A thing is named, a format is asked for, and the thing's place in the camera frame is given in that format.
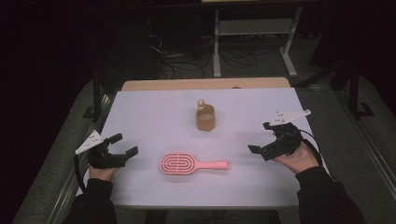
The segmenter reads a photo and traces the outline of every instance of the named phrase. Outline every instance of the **person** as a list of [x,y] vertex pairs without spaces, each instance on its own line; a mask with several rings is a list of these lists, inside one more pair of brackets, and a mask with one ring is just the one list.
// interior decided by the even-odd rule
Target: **person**
[[[333,181],[326,170],[318,165],[313,152],[301,143],[289,156],[274,159],[296,174],[300,183],[297,192],[302,224],[364,224],[359,207],[347,195],[344,185]],[[73,201],[64,223],[117,223],[113,202],[110,201],[110,182],[118,169],[90,167],[88,186]]]

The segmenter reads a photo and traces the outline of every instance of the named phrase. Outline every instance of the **white tabletop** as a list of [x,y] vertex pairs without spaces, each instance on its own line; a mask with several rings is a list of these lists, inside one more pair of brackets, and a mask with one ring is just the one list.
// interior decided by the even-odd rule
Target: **white tabletop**
[[[216,127],[211,132],[196,128],[200,99],[215,107]],[[134,146],[139,153],[116,173],[111,200],[155,208],[298,205],[294,174],[248,149],[276,140],[262,124],[277,110],[302,110],[293,88],[118,92],[102,136],[123,135],[110,145],[110,153]],[[306,118],[293,124],[311,133]],[[228,160],[230,169],[165,175],[161,159],[173,152],[190,153],[198,161]]]

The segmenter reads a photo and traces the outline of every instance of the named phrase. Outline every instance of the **gray floor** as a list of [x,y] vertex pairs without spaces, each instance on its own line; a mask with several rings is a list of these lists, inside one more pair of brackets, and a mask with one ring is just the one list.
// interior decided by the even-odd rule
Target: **gray floor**
[[[251,47],[241,48],[242,51],[240,49],[232,50],[232,42],[222,44],[222,77],[286,77],[290,84],[295,84],[321,70],[309,65],[318,39],[297,37],[291,47],[290,57],[295,64],[298,76],[289,78],[277,50],[279,44],[282,43],[282,38],[269,36],[259,39],[244,39],[243,41],[247,43],[259,42],[259,46],[256,46],[254,50]],[[176,72],[173,73],[171,67],[168,66],[166,68],[168,78],[172,75],[182,78],[213,77],[210,53],[204,54],[199,60],[189,61],[201,65],[202,68],[191,63],[175,63],[183,60],[186,59],[168,60],[170,65],[181,67],[181,69],[176,68]],[[389,169],[395,170],[396,156],[393,149],[396,148],[396,138],[394,138],[396,119],[382,103],[375,88],[362,78],[360,100],[369,104],[374,110],[375,116],[356,121],[345,107],[347,90],[330,90],[329,81],[331,78],[332,76],[325,77],[310,88],[297,90],[303,108],[312,111],[308,120],[320,144],[323,158],[337,179],[345,184],[347,192],[363,212],[367,223],[395,223],[395,199],[389,190],[389,185],[384,181],[384,176],[378,172],[380,167],[378,168],[374,162],[371,148],[378,149]],[[99,124],[92,125],[91,119],[82,118],[86,107],[92,105],[91,92],[92,85],[88,84],[76,99],[42,171],[37,176],[14,223],[58,223],[67,213],[67,210],[59,211],[53,208],[62,204],[67,207],[70,205],[68,200],[72,200],[72,198],[62,198],[60,201],[58,199],[66,191],[64,189],[65,180],[73,174],[71,173],[73,169],[71,158],[74,150],[92,127],[100,126]],[[147,212],[146,210],[134,210],[119,206],[116,206],[116,211],[120,224],[144,223]],[[278,212],[282,224],[299,223],[297,208],[279,209]],[[256,217],[257,221],[253,220],[249,223],[265,223],[261,221],[262,214],[258,214],[257,211],[246,212],[245,215]],[[173,211],[169,218],[177,220],[177,216],[179,213]]]

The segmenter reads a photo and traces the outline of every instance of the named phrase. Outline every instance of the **dark background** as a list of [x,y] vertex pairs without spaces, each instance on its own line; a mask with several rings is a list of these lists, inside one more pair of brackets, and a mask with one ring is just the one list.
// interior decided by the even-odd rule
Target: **dark background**
[[[395,14],[388,1],[354,2],[326,10],[306,7],[299,33],[317,35],[326,27],[313,64],[324,68],[340,60],[357,64],[395,112]],[[108,91],[127,79],[155,79],[159,70],[154,53],[146,48],[146,13],[86,13],[66,1],[0,4],[0,222],[9,223],[79,91],[92,79],[92,69],[109,55],[118,55],[114,66],[104,68],[117,75],[102,78]],[[193,21],[205,29],[205,20]]]

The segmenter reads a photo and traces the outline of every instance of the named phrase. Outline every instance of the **white triangular marker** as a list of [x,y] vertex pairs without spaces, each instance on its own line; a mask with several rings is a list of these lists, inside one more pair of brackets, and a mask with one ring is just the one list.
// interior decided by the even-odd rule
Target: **white triangular marker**
[[282,125],[292,122],[296,119],[305,117],[310,115],[310,110],[301,110],[301,111],[287,111],[287,112],[278,112],[276,111],[275,118],[270,122],[270,126]]
[[87,140],[85,140],[85,142],[76,150],[76,155],[101,143],[103,143],[102,136],[96,130],[93,130]]

